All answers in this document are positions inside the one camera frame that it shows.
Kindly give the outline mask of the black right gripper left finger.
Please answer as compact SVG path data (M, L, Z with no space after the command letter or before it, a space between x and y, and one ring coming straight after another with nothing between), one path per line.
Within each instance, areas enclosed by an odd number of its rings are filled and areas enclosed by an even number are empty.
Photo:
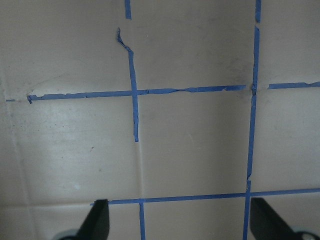
M76 233L77 240L107 240L110 232L109 202L96 200Z

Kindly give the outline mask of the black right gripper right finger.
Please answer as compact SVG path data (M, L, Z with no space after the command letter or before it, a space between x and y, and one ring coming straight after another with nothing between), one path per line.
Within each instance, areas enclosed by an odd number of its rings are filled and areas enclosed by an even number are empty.
M294 231L261 197L250 200L249 228L256 240L318 240L308 231Z

